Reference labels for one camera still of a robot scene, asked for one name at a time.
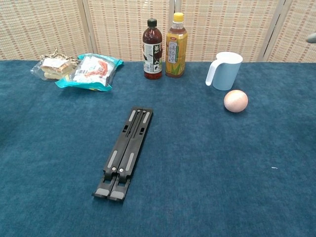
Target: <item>light blue mug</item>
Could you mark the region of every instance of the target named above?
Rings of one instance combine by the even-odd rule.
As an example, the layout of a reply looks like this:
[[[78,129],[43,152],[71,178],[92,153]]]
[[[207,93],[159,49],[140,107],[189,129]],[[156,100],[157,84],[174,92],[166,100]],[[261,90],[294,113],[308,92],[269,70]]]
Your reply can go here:
[[[233,52],[220,52],[209,67],[205,84],[213,84],[218,90],[230,90],[233,87],[242,57]]]

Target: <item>woven screen panel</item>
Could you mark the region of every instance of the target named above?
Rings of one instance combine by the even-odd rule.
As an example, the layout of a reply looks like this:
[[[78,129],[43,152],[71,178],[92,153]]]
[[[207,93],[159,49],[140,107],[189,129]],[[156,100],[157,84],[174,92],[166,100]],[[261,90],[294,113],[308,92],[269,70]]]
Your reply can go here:
[[[38,60],[88,51],[76,0],[1,0],[0,59]]]
[[[143,32],[151,17],[157,19],[164,47],[168,0],[88,0],[88,5],[98,53],[125,61],[142,61]]]
[[[315,31],[315,0],[293,0],[268,61],[316,62],[316,44],[306,42]]]
[[[182,0],[187,61],[213,61],[232,51],[257,61],[278,0]]]

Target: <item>black folding laptop stand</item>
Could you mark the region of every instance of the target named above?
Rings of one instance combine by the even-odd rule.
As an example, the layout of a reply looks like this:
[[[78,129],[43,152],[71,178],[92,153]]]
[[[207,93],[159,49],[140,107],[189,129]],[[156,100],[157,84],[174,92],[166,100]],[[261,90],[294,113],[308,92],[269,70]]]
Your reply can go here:
[[[103,168],[95,197],[123,201],[153,110],[133,107]]]

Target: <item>dark tea bottle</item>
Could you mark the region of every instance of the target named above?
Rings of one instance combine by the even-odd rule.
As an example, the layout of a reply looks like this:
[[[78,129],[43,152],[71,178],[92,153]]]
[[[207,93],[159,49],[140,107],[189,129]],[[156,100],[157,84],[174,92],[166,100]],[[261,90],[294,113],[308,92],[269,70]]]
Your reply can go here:
[[[159,79],[162,76],[162,35],[156,19],[148,19],[147,25],[143,34],[144,76]]]

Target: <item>barcode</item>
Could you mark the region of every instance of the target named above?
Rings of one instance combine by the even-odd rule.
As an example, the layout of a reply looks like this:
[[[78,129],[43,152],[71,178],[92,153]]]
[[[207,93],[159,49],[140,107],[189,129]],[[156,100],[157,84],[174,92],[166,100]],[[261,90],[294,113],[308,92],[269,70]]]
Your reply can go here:
[[[86,74],[87,72],[88,72],[88,70],[76,70],[76,75]]]

